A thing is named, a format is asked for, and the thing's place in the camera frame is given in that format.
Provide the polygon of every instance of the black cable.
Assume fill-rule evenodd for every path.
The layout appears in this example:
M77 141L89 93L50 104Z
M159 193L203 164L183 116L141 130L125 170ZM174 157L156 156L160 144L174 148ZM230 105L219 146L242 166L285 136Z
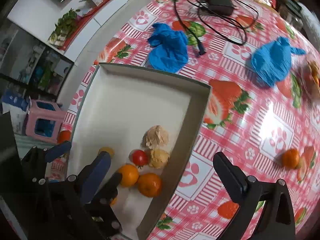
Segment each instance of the black cable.
M238 21L236 21L235 19L232 19L232 18L230 18L230 17L226 17L226 16L224 16L224 15L217 14L216 12L214 12L214 11L210 10L209 8L203 6L202 3L201 3L201 1L203 1L203 0L195 0L198 4L192 3L190 0L187 0L187 1L188 1L190 4L192 4L192 5L194 5L195 7L198 8L197 14L198 14L198 17L199 17L199 19L200 19L200 21L201 21L202 23L204 23L207 27L209 27L210 29L212 29L215 33L217 33L218 35L220 35L220 36L221 36L222 38L224 38L225 40L227 40L227 41L229 41L229 42L231 42L231 43L233 43L233 44L239 45L239 46L242 46L242 45L244 45L244 44L247 42L247 34L246 34L246 31L245 31L245 30L248 29L248 28L250 28L251 26L253 26L253 25L256 23L256 21L257 21L257 19L258 19L258 17L259 17L259 13L258 13L258 11L257 11L256 9L252 8L250 5L247 5L247 4L245 4L244 2L242 2L242 1L240 1L240 0L235 0L235 1L239 2L239 3L244 4L245 6L249 7L250 9L252 9L253 11L255 11L255 12L257 13L257 16L256 16L255 19L252 21L252 23L251 23L250 25L246 26L246 27L243 27L243 26L242 26ZM181 20L179 14L178 14L178 12L177 12L176 0L174 0L173 3L174 3L174 10L175 10L176 16L177 16L180 24L183 26L183 28L184 28L186 31L189 31L189 32L195 37L195 39L196 39L196 41L197 41L197 44L198 44L198 48L199 48L200 55L203 55L203 54L205 53L203 44L202 44L201 41L198 39L198 37L197 37L197 36L183 23L183 21ZM239 42L236 42L236 41L233 41L233 40L229 39L227 36L223 35L222 33L218 32L217 30L215 30L214 28L212 28L209 24L207 24L207 23L201 18L201 16L200 16L200 10L201 10L201 9L202 9L202 10L203 10L203 9L204 9L204 10L207 10L207 11L209 11L210 13L214 14L215 16L217 16L217 17L223 19L224 21L228 22L228 23L231 24L232 26L235 26L235 27L237 28L237 31L238 31L240 37L241 37L242 42L239 43ZM241 35L240 29L244 32L244 37Z
M200 54L200 55L205 54L205 49L204 49L204 46L202 45L201 41L200 41L200 40L198 39L198 37L193 33L193 31L190 30L190 29L183 23L183 21L181 20L179 14L178 14L178 12L177 12L176 0L173 0L173 5L174 5L174 11L175 11L175 13L176 13L176 16L177 16L180 24L184 27L184 29L186 30L186 32L189 31L189 32L196 38L197 43L198 43L198 48L199 48L199 54Z

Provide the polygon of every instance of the pink plastic crate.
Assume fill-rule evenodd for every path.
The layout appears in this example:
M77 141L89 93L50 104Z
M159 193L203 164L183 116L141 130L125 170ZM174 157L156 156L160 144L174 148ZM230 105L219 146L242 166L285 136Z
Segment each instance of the pink plastic crate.
M57 136L66 115L54 102L31 100L26 135L37 140L57 143Z

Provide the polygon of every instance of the blue plastic glove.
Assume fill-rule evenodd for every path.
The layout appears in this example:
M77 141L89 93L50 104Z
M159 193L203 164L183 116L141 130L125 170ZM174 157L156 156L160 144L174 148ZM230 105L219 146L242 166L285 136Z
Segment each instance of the blue plastic glove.
M187 37L182 31L173 31L165 23L155 23L154 33L148 39L157 46L149 54L149 62L158 70L177 72L188 62Z
M252 55L253 69L270 87L284 80L291 68L291 53L303 55L303 49L290 46L288 38L279 37L276 41L263 45Z

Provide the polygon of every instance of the shelf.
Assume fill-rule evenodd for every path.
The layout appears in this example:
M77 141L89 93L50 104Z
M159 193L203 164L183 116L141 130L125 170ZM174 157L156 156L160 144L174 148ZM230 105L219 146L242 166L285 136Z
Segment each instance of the shelf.
M7 47L7 50L5 51L5 53L4 53L3 57L2 57L2 60L1 60L1 62L0 62L0 69L1 69L1 66L2 66L2 63L3 63L3 60L4 60L5 56L7 55L7 52L8 52L8 50L9 50L9 48L10 48L10 45L12 44L12 42L13 42L15 36L17 35L18 31L19 31L19 30L16 30L16 31L13 33L13 35L12 35L11 41L10 41L10 43L9 43L9 45L8 45L8 47Z
M37 66L37 64L38 64L38 61L39 61L40 57L42 56L44 50L45 50L45 46L44 46L44 48L42 49L41 53L39 54L38 58L35 60L35 63L33 64L33 68L32 68L32 70L31 70L31 72L30 72L30 75L28 76L28 80L26 81L27 84L29 84L30 79L31 79L31 76L32 76L32 74L33 74L33 72L34 72L34 70L35 70L35 68L36 68L36 66Z

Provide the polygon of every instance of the floor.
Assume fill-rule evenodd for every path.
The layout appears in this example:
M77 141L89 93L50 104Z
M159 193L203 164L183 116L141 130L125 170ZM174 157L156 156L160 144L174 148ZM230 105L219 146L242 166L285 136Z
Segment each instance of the floor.
M67 110L76 89L79 87L84 75L96 59L98 53L111 40L114 34L142 7L151 0L129 0L95 33L81 54L75 61L59 94L57 102L62 104L62 109Z

